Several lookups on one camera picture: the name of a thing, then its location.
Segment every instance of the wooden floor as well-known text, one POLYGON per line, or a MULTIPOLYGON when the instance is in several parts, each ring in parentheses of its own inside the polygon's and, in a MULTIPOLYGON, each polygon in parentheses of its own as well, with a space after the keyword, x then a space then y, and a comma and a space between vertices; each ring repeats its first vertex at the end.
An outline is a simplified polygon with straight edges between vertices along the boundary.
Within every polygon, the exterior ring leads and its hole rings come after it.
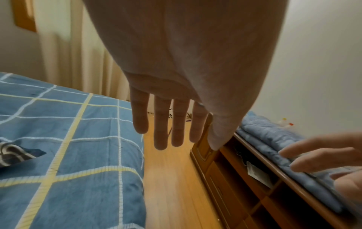
POLYGON ((144 135, 146 229, 222 229, 221 221, 190 158, 191 122, 185 142, 164 151, 153 147, 153 116, 144 135))

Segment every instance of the pillow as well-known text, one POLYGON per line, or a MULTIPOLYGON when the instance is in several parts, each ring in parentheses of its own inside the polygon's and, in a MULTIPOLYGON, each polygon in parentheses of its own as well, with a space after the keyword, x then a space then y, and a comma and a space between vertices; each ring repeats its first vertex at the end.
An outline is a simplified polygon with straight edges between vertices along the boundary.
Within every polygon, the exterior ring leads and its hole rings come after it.
POLYGON ((0 168, 46 154, 39 149, 25 149, 13 143, 0 142, 0 168))

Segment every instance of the finger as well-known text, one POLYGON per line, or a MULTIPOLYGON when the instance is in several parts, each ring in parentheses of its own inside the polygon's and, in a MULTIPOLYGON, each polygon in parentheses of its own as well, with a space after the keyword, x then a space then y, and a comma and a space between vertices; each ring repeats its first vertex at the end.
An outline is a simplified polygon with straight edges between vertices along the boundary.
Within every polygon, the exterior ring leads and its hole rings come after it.
POLYGON ((155 131, 153 133, 154 145, 158 150, 167 148, 167 124, 169 122, 170 99, 155 96, 155 131))
POLYGON ((190 142, 198 142, 204 130, 205 121, 209 112, 198 102, 193 104, 192 121, 190 128, 190 142))
POLYGON ((336 180, 336 179, 338 179, 338 178, 340 178, 340 177, 342 177, 342 176, 346 176, 346 175, 351 174, 351 173, 353 173, 353 172, 354 172, 354 171, 333 173, 333 174, 329 175, 329 177, 330 177, 331 179, 333 179, 333 180, 336 180))
POLYGON ((207 139, 213 150, 218 150, 227 143, 240 125, 242 117, 213 115, 212 124, 209 128, 207 139))
POLYGON ((290 164, 295 172, 317 172, 342 166, 362 165, 362 153, 352 147, 317 149, 297 158, 290 164))
POLYGON ((174 147, 181 146, 184 142, 185 120, 190 100, 174 100, 172 115, 172 140, 174 147))
POLYGON ((334 187, 343 196, 362 201, 362 171, 353 172, 334 181, 334 187))
POLYGON ((296 142, 282 149, 279 154, 282 157, 295 157, 299 154, 310 152, 321 148, 346 148, 355 147, 355 142, 361 133, 344 133, 318 136, 296 142))
POLYGON ((147 106, 150 94, 129 86, 130 101, 132 107, 133 126, 139 134, 148 131, 147 106))

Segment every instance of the cabinet drawer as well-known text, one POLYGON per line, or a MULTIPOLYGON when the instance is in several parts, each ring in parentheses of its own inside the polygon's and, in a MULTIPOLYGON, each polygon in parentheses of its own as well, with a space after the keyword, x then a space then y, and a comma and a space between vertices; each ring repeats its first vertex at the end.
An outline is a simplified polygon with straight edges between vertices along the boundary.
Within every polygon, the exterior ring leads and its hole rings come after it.
POLYGON ((206 173, 206 181, 228 226, 235 228, 247 213, 215 162, 206 173))

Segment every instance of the blue plaid bedsheet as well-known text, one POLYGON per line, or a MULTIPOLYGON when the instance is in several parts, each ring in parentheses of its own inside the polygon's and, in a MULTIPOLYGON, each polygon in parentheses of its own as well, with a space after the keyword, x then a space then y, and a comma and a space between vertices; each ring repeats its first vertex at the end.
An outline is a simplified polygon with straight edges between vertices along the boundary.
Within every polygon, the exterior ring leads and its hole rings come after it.
POLYGON ((142 229, 130 103, 0 73, 0 140, 45 155, 0 169, 1 229, 142 229))

